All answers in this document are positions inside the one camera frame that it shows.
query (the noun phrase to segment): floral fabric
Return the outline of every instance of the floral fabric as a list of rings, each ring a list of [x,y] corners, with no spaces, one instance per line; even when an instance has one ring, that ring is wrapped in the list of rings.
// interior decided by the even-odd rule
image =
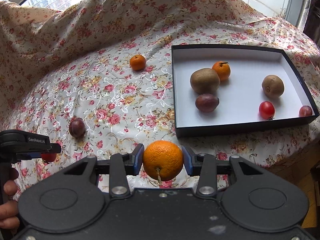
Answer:
[[[169,140],[226,160],[239,154],[268,167],[319,139],[319,121],[281,130],[177,140],[171,45],[243,44],[286,51],[320,105],[319,50],[281,18],[267,18],[241,0],[83,0],[64,12],[0,2],[1,129],[48,135],[62,146],[51,164],[23,161],[23,191],[88,155],[99,160],[138,143]],[[132,71],[135,54],[147,59]],[[81,117],[76,140],[69,123]],[[226,176],[219,176],[225,186]],[[141,169],[132,187],[158,187]],[[162,187],[192,187],[183,170]],[[108,190],[108,176],[99,187]]]

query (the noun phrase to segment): tangerine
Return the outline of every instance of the tangerine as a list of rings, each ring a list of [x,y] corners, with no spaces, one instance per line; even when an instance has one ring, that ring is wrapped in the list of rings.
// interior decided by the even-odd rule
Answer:
[[[183,168],[183,154],[177,145],[169,141],[155,141],[143,153],[143,168],[153,179],[168,181]]]
[[[230,76],[231,70],[228,62],[218,61],[214,63],[212,69],[218,74],[220,81],[225,81]]]
[[[138,54],[130,59],[130,67],[133,70],[141,70],[146,66],[146,59],[142,55]]]

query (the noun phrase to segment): tray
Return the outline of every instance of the tray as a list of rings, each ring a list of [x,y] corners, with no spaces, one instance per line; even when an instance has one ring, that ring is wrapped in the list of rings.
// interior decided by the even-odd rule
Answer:
[[[319,116],[309,89],[282,49],[225,44],[174,45],[171,49],[177,137],[278,129],[311,123]],[[216,110],[202,113],[195,105],[199,94],[191,88],[190,76],[219,60],[229,63],[231,75],[217,90]],[[270,99],[264,94],[261,83],[267,75],[277,75],[284,82],[281,97]],[[274,105],[274,119],[259,116],[263,101]],[[299,117],[304,105],[312,108],[312,116]]]

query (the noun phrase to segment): screw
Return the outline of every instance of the screw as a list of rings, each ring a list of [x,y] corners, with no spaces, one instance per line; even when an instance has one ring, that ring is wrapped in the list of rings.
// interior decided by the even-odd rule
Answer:
[[[214,192],[214,188],[210,186],[204,186],[199,189],[199,192],[203,195],[210,195]]]
[[[128,190],[123,186],[117,186],[117,187],[113,187],[111,191],[115,195],[122,195],[126,193]]]
[[[160,193],[159,194],[159,197],[162,197],[162,198],[165,198],[165,197],[167,197],[168,195],[166,194],[166,193]]]

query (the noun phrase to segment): cherry tomato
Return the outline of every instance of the cherry tomato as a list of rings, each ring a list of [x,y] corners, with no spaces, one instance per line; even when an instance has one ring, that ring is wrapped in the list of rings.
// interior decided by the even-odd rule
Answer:
[[[275,108],[272,103],[264,101],[259,106],[259,114],[263,119],[270,119],[275,115]]]
[[[302,106],[299,111],[299,116],[310,116],[312,115],[312,109],[310,106]]]
[[[57,158],[56,153],[41,153],[41,158],[47,163],[53,163]]]

